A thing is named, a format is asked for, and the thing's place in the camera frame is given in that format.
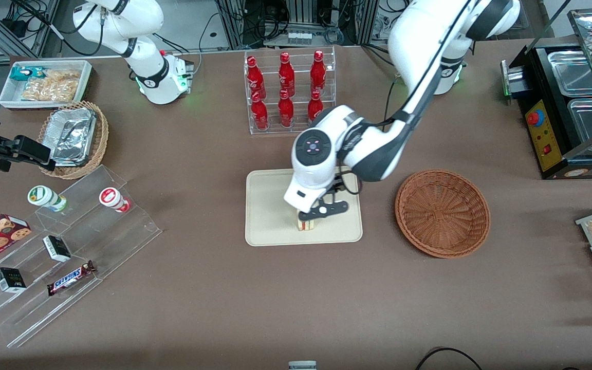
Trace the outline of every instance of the aluminum foil container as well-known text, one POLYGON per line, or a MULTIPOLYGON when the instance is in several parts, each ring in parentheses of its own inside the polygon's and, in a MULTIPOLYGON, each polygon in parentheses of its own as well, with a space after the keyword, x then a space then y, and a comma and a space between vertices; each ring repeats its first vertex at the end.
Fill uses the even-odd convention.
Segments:
POLYGON ((89 108, 58 110, 49 117, 43 145, 59 167, 79 167, 88 162, 97 114, 89 108))

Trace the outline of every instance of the emergency stop button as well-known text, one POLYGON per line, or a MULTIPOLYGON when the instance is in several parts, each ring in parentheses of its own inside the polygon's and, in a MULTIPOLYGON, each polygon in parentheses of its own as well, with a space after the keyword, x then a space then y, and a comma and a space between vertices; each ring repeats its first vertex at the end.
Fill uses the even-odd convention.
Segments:
POLYGON ((527 115, 527 123, 533 127, 540 127, 544 119, 545 113, 540 109, 536 109, 527 115))

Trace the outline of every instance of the small black box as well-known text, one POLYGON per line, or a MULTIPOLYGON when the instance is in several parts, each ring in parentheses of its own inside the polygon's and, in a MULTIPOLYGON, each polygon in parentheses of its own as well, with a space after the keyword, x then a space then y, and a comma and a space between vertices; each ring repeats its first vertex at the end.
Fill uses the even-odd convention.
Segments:
POLYGON ((6 293, 19 293, 26 289, 20 270, 0 267, 0 288, 6 293))
POLYGON ((52 260, 68 262, 70 257, 72 257, 68 246, 58 236, 47 235, 43 237, 43 243, 45 244, 45 248, 47 248, 47 252, 49 252, 49 258, 52 258, 52 260))

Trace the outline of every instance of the red button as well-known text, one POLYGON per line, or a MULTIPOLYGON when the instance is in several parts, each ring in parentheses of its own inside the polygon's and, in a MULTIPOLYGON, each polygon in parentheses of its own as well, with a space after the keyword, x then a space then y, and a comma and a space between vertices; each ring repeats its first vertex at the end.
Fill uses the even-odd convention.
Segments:
POLYGON ((538 120, 540 119, 540 116, 538 115, 538 113, 536 112, 531 112, 529 113, 529 115, 527 116, 527 123, 531 124, 531 126, 533 126, 534 124, 538 123, 538 120))

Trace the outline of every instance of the white tray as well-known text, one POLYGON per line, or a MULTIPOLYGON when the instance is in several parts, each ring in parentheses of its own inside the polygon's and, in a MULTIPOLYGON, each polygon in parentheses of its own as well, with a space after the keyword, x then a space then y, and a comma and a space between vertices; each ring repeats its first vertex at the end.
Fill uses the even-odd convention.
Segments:
POLYGON ((90 72, 93 69, 91 64, 84 60, 68 60, 68 61, 24 61, 15 62, 12 64, 12 68, 15 66, 41 66, 50 69, 76 69, 82 72, 79 77, 79 84, 77 85, 77 91, 75 98, 68 102, 58 101, 26 101, 22 99, 22 93, 26 86, 26 81, 17 81, 11 78, 6 78, 6 82, 0 94, 0 104, 5 108, 13 109, 41 109, 41 108, 58 108, 64 107, 70 103, 82 101, 84 92, 88 84, 88 78, 90 72))
MULTIPOLYGON (((336 200, 348 202, 348 211, 319 218, 314 229, 299 231, 296 209, 282 197, 293 170, 253 171, 246 178, 246 242, 254 247, 292 244, 352 243, 362 237, 360 198, 339 192, 336 200)), ((357 190, 355 175, 345 175, 346 185, 357 190)))

